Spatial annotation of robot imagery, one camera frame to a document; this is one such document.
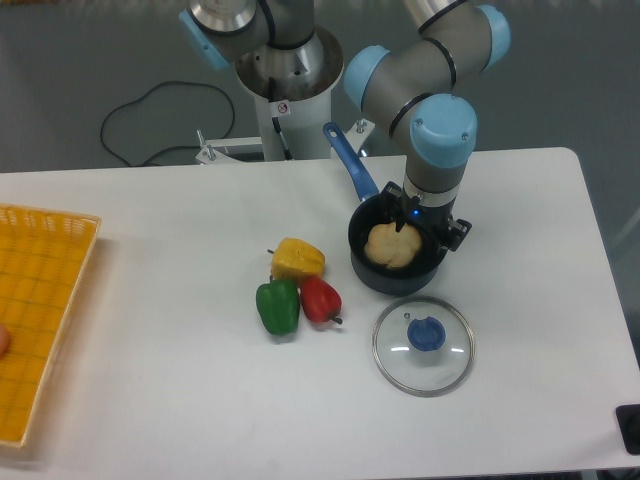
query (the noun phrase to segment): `white table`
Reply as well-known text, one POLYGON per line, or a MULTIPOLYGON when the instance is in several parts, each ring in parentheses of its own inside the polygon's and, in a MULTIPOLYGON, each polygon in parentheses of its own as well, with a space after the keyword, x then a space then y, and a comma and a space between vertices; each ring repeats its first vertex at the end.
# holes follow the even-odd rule
MULTIPOLYGON (((365 164, 381 187, 401 158, 365 164)), ((640 375, 578 159, 473 155, 454 213, 473 223, 420 293, 476 336, 469 378, 439 398, 378 372, 393 300, 365 287, 337 160, 0 175, 0 201, 95 214, 100 239, 31 443, 10 479, 377 479, 633 466, 615 407, 640 375), (301 317, 278 344, 255 308, 285 236, 327 257, 342 329, 301 317)))

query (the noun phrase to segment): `yellow bell pepper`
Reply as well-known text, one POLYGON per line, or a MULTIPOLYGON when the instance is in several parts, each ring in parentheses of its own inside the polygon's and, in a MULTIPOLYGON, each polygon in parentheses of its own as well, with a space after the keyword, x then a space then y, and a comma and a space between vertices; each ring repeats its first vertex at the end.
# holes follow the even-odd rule
POLYGON ((324 254, 313 245, 298 238, 285 238, 273 252, 271 275, 275 279, 288 278, 296 283, 324 273, 324 254))

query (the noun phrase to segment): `black pot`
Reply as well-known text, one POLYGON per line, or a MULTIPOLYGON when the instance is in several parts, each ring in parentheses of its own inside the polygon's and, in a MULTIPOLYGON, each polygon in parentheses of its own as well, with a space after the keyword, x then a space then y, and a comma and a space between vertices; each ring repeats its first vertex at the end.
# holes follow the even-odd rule
POLYGON ((431 281, 445 257, 445 252, 434 246, 421 233, 422 249, 406 267, 392 270, 371 262, 364 253, 369 232, 374 226, 391 221, 385 212, 380 194, 360 204, 349 222, 351 265, 358 278, 368 287, 387 295, 410 295, 431 281))
MULTIPOLYGON (((391 223, 394 220, 393 215, 400 213, 399 200, 393 200, 398 197, 392 198, 385 196, 385 193, 379 193, 369 172, 335 123, 327 123, 323 130, 340 160, 347 167, 358 198, 362 201, 349 222, 351 265, 356 275, 368 287, 387 295, 404 296, 420 290, 434 277, 446 251, 435 246, 423 232, 420 232, 422 249, 405 268, 391 270, 371 262, 364 253, 369 232, 376 225, 391 223)), ((396 192, 401 190, 391 182, 387 187, 390 185, 396 192)))

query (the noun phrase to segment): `glass lid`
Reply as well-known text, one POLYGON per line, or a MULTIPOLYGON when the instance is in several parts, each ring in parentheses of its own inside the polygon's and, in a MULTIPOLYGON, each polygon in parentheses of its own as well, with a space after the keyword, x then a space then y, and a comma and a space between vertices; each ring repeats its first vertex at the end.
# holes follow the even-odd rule
POLYGON ((473 332, 452 305, 434 297, 399 300, 378 318, 373 356, 382 374, 419 397, 444 395, 471 369, 473 332))

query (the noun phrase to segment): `yellow basket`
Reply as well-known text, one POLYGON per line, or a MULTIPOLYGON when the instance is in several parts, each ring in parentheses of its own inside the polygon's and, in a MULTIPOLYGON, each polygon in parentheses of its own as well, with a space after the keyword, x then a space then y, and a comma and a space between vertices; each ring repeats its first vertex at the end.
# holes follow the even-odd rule
POLYGON ((0 204, 0 445, 22 447, 100 219, 0 204))

